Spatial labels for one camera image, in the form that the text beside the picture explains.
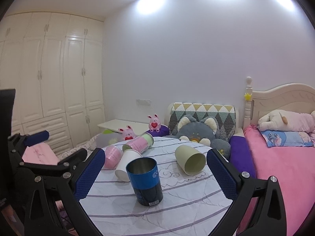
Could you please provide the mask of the striped white tablecloth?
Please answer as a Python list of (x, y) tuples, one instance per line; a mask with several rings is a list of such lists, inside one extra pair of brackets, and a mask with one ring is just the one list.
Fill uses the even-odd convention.
[(214, 175), (204, 167), (187, 175), (178, 164), (179, 146), (206, 155), (203, 144), (156, 137), (143, 153), (155, 160), (144, 172), (139, 188), (119, 179), (113, 170), (100, 171), (87, 196), (80, 201), (103, 235), (209, 235), (231, 205)]

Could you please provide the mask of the pale green plastic cup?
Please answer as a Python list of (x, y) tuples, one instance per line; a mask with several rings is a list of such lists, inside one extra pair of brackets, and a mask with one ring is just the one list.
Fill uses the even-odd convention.
[(205, 155), (190, 146), (179, 146), (175, 157), (181, 169), (190, 176), (200, 173), (206, 165)]

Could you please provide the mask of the pink bed blanket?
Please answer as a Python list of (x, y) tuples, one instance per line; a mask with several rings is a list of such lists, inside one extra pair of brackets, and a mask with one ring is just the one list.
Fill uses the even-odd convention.
[(256, 176), (275, 176), (286, 211), (287, 235), (294, 235), (314, 204), (314, 147), (268, 147), (253, 125), (245, 129)]

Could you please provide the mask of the blue metal tin cup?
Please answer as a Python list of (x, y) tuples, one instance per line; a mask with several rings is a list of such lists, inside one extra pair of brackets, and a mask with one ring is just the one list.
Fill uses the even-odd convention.
[(137, 201), (143, 206), (155, 206), (163, 199), (157, 166), (155, 159), (142, 157), (126, 167)]

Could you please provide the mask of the pink bunny toy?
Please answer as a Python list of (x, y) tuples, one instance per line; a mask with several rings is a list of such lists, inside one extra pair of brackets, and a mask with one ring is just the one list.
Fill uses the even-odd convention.
[(161, 128), (161, 122), (158, 118), (158, 115), (157, 114), (154, 114), (153, 116), (148, 115), (147, 117), (150, 119), (149, 125), (148, 125), (149, 131), (159, 132)]
[(132, 139), (135, 139), (137, 137), (137, 135), (134, 133), (134, 131), (130, 125), (127, 125), (127, 127), (125, 129), (119, 128), (118, 130), (119, 130), (119, 133), (121, 133), (121, 135), (122, 135), (123, 141), (132, 140)]

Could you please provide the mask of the cream bed headboard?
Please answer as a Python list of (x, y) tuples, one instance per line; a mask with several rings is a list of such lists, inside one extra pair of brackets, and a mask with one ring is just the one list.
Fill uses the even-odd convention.
[(259, 118), (267, 113), (281, 109), (286, 111), (311, 113), (314, 111), (314, 88), (302, 83), (289, 83), (267, 91), (254, 91), (252, 78), (246, 78), (245, 111), (243, 129), (257, 124)]

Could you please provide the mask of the pink and green can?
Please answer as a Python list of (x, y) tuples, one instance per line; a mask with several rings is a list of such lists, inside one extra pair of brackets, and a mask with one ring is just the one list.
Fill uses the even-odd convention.
[(149, 133), (144, 133), (132, 140), (129, 140), (126, 144), (123, 145), (122, 150), (135, 150), (142, 154), (148, 150), (154, 143), (153, 136)]

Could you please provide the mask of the white side table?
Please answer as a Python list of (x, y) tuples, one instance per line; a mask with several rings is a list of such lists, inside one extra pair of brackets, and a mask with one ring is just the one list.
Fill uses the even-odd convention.
[(132, 127), (136, 135), (141, 135), (149, 130), (148, 124), (146, 123), (131, 122), (131, 121), (119, 120), (119, 119), (113, 119), (113, 120), (98, 124), (98, 127), (101, 132), (103, 132), (105, 129), (109, 129), (113, 132), (117, 132), (121, 134), (122, 132), (119, 131), (119, 128), (125, 129), (128, 125)]

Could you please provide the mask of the grey round cushion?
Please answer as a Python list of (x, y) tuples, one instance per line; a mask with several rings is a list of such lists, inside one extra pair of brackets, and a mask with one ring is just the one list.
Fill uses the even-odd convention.
[(104, 148), (122, 140), (122, 134), (105, 129), (95, 138), (95, 147)]

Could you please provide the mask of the cream wardrobe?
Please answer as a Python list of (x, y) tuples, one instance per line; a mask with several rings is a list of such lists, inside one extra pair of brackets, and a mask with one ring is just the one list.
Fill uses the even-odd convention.
[(105, 121), (101, 21), (54, 12), (1, 20), (1, 88), (15, 89), (12, 133), (49, 132), (59, 155)]

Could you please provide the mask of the pink ribbed plastic cup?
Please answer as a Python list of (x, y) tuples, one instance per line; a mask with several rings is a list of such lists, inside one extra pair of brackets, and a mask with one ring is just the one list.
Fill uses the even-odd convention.
[(103, 150), (105, 153), (105, 162), (103, 165), (103, 169), (105, 170), (115, 169), (123, 156), (123, 151), (120, 148), (113, 145), (107, 146), (103, 148)]

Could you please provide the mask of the purple cushion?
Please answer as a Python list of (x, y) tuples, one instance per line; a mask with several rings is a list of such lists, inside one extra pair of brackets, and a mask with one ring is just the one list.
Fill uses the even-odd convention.
[(252, 178), (256, 178), (256, 169), (245, 137), (233, 135), (230, 138), (230, 145), (232, 165), (239, 173), (246, 171)]

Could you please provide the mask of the triangle patterned quilted chair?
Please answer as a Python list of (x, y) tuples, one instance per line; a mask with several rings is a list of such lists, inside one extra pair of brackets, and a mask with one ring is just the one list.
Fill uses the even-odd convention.
[(168, 106), (165, 115), (170, 134), (175, 132), (180, 119), (188, 114), (198, 122), (208, 116), (214, 117), (219, 125), (220, 137), (228, 141), (239, 129), (238, 110), (232, 105), (174, 102)]

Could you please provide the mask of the pink bunny toy rear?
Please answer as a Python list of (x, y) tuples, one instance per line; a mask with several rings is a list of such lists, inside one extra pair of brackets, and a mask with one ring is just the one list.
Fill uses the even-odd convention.
[(161, 128), (161, 122), (158, 118), (158, 115), (157, 114), (154, 114), (153, 116), (148, 115), (147, 117), (150, 119), (149, 125), (148, 125), (149, 131), (159, 132)]

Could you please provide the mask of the wall socket panel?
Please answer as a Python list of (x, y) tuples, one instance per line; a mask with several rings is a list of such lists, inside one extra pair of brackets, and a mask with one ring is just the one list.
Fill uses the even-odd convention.
[(137, 99), (136, 103), (138, 105), (151, 106), (151, 100)]

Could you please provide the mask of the pink bunny toy front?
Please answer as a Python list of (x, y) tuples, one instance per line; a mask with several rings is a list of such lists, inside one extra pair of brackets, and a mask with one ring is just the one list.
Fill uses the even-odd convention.
[(130, 125), (127, 125), (127, 127), (125, 129), (119, 128), (118, 130), (119, 130), (119, 133), (121, 133), (121, 135), (122, 135), (123, 141), (132, 140), (132, 139), (135, 139), (137, 137), (137, 135), (134, 133), (134, 131)]

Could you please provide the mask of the white paper cup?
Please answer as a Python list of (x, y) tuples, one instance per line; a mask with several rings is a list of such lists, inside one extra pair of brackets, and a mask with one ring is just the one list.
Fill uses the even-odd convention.
[(123, 182), (129, 182), (129, 176), (127, 173), (127, 165), (134, 161), (135, 159), (142, 158), (142, 154), (140, 154), (138, 151), (133, 149), (127, 149), (123, 151), (123, 156), (121, 160), (119, 161), (116, 169), (115, 169), (115, 175), (116, 177)]

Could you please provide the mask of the yellow crown ornament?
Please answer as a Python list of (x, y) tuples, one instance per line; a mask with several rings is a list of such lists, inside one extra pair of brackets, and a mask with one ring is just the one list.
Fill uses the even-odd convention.
[(246, 93), (244, 94), (244, 98), (245, 98), (245, 101), (246, 101), (246, 102), (251, 101), (251, 100), (252, 100), (252, 93), (246, 92)]

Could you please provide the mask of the blue cartoon pillow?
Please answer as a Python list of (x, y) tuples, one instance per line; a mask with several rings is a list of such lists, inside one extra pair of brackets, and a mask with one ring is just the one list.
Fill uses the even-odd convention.
[(260, 131), (268, 147), (313, 147), (308, 133), (289, 131)]

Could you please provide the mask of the grey cat plush cushion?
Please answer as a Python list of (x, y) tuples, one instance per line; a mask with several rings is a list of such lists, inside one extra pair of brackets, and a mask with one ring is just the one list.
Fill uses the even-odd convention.
[(221, 138), (219, 125), (214, 117), (208, 116), (198, 122), (187, 114), (179, 120), (173, 132), (167, 137), (197, 142), (216, 149), (227, 160), (230, 158), (231, 145)]

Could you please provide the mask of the pink folded cloth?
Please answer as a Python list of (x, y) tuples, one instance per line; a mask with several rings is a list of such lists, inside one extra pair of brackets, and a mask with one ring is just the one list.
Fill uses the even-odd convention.
[(27, 147), (22, 159), (27, 163), (42, 165), (57, 165), (59, 162), (58, 157), (46, 143), (39, 143), (34, 146)]

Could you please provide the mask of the white and pink plush toy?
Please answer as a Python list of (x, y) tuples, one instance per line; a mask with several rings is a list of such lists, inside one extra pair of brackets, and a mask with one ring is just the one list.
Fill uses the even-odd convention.
[(258, 120), (261, 131), (287, 131), (314, 133), (314, 112), (298, 113), (285, 110), (273, 110)]

